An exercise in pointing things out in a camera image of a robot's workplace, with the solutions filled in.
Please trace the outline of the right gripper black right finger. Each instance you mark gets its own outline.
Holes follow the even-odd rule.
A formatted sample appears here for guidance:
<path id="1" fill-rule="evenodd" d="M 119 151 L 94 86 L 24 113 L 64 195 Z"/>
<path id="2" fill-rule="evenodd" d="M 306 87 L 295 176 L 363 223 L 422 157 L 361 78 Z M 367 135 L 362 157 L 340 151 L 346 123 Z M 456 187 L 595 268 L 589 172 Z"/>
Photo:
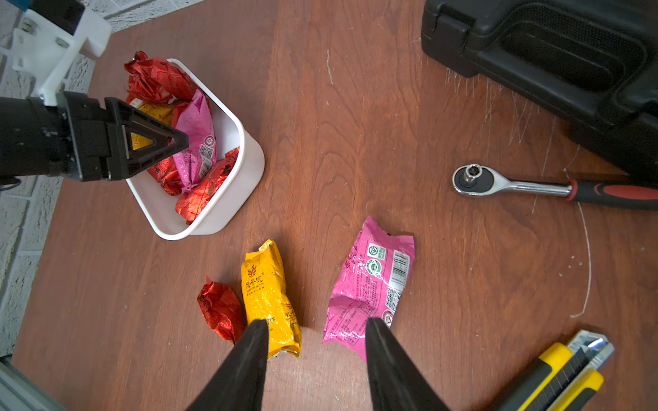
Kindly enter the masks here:
<path id="1" fill-rule="evenodd" d="M 365 343 L 374 410 L 447 409 L 383 320 L 368 319 Z"/>

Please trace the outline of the pink tea bag with barcode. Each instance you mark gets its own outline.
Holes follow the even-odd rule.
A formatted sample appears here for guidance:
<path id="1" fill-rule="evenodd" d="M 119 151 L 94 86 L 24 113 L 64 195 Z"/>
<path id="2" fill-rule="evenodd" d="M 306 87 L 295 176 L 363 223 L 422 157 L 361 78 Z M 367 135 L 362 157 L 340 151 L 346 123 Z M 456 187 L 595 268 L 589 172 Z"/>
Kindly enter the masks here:
<path id="1" fill-rule="evenodd" d="M 324 344 L 366 354 L 366 325 L 391 326 L 415 261 L 413 236 L 392 236 L 368 217 L 341 267 L 327 307 Z"/>

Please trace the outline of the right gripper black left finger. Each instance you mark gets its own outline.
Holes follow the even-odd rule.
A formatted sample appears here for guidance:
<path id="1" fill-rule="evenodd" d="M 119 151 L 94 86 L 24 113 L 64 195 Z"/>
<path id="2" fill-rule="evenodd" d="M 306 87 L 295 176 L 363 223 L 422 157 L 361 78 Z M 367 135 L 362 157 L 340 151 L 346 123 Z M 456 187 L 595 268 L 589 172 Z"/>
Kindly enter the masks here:
<path id="1" fill-rule="evenodd" d="M 269 328 L 253 321 L 188 410 L 261 410 Z"/>

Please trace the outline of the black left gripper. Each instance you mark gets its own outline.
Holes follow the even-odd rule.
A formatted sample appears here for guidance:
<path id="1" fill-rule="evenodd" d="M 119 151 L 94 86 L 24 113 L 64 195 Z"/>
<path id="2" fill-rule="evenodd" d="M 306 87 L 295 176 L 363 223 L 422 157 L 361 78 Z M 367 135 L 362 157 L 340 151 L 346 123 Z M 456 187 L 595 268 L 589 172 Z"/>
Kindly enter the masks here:
<path id="1" fill-rule="evenodd" d="M 120 99 L 62 92 L 56 104 L 1 98 L 1 181 L 125 180 L 188 148 L 188 135 Z"/>

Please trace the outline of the small red tea bag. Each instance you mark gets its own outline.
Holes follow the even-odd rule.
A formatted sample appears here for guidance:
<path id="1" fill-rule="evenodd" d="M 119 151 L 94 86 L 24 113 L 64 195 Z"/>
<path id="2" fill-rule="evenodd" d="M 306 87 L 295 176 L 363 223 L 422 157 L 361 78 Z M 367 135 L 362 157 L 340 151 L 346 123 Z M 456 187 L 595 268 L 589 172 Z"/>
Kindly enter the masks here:
<path id="1" fill-rule="evenodd" d="M 245 319 L 235 291 L 206 277 L 197 302 L 208 326 L 225 341 L 236 344 L 245 330 Z"/>

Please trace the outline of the small yellow tea bag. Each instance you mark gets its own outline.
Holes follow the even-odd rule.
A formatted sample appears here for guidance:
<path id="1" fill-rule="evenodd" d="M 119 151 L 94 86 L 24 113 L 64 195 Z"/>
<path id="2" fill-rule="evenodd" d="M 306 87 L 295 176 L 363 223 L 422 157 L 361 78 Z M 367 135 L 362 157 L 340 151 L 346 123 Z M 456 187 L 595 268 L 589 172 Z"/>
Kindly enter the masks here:
<path id="1" fill-rule="evenodd" d="M 275 241 L 267 240 L 245 256 L 241 286 L 248 323 L 267 322 L 268 357 L 300 356 L 302 333 L 286 294 L 284 262 Z"/>

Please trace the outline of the white plastic storage box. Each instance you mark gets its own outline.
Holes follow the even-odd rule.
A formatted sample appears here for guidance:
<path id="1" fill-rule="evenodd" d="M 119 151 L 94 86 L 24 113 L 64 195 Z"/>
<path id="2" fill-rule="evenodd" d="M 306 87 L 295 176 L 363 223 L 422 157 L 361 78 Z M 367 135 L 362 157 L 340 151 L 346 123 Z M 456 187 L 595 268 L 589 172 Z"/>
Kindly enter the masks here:
<path id="1" fill-rule="evenodd" d="M 128 180 L 149 224 L 169 241 L 221 231 L 263 175 L 260 145 L 180 61 L 138 52 L 125 69 L 130 105 L 190 140 L 188 148 Z"/>

